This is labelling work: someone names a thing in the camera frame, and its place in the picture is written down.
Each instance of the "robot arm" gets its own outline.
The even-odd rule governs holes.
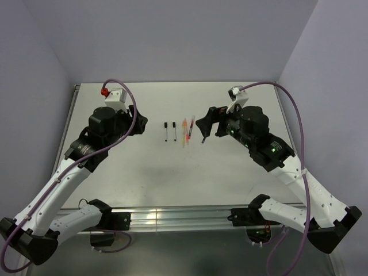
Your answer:
[[[207,115],[195,123],[204,140],[210,135],[212,125],[218,123],[217,137],[232,136],[245,146],[250,157],[267,172],[284,183],[306,205],[305,186],[302,174],[306,175],[310,192],[311,221],[308,229],[309,241],[319,250],[331,253],[361,217],[361,211],[348,207],[313,177],[308,171],[301,170],[298,156],[280,137],[269,131],[269,118],[258,106],[242,107],[247,95],[234,87],[229,91],[233,102],[228,108],[212,107]],[[280,202],[266,195],[259,195],[250,204],[242,216],[231,215],[229,220],[247,224],[264,223],[265,220],[276,221],[304,232],[306,212]]]
[[[10,245],[35,265],[48,260],[58,245],[69,237],[90,227],[103,229],[110,223],[112,209],[100,200],[92,200],[82,209],[54,220],[71,193],[108,157],[108,152],[96,154],[80,163],[62,180],[59,180],[59,175],[76,160],[115,143],[126,134],[132,124],[133,106],[129,106],[130,112],[125,108],[127,92],[123,89],[114,89],[111,92],[103,90],[101,93],[106,97],[106,106],[95,109],[89,117],[89,125],[70,145],[65,158],[41,192],[14,219],[3,218],[0,221],[0,233],[7,239],[24,218],[27,219],[12,238]],[[147,118],[137,111],[137,120],[129,135],[142,134],[147,121]],[[28,217],[29,211],[36,206],[55,181],[57,186],[46,196],[32,217]]]

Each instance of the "black cable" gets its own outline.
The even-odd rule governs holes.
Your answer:
[[[81,199],[81,200],[78,202],[78,209],[79,209],[79,210],[81,209],[81,202],[82,202],[83,200],[84,200],[84,201],[86,201],[86,203],[88,204],[88,201],[87,201],[86,199],[84,199],[84,198],[83,198],[83,199]]]

